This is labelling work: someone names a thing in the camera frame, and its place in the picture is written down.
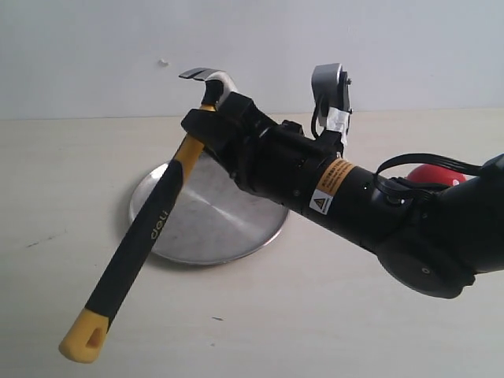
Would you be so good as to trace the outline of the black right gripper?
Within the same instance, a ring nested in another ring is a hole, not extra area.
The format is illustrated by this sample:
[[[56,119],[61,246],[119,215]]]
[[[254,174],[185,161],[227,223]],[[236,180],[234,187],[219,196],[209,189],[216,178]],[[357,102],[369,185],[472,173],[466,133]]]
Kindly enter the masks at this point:
[[[308,139],[296,132],[297,124],[276,126],[252,98],[237,92],[215,112],[190,110],[182,128],[242,191],[300,215],[341,214],[340,202],[317,188],[329,165],[343,155],[339,132],[325,130]]]

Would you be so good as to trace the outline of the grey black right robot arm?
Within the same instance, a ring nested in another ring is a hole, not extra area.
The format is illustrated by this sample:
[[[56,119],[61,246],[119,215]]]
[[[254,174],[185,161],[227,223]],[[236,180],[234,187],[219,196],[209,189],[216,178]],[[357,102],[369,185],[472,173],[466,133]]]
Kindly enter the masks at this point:
[[[253,100],[230,94],[215,111],[193,109],[183,129],[242,191],[265,198],[375,255],[398,282],[455,298],[479,274],[503,268],[503,158],[482,165],[402,154],[383,169],[424,163],[468,176],[458,185],[385,178],[344,159],[341,135],[304,136]]]

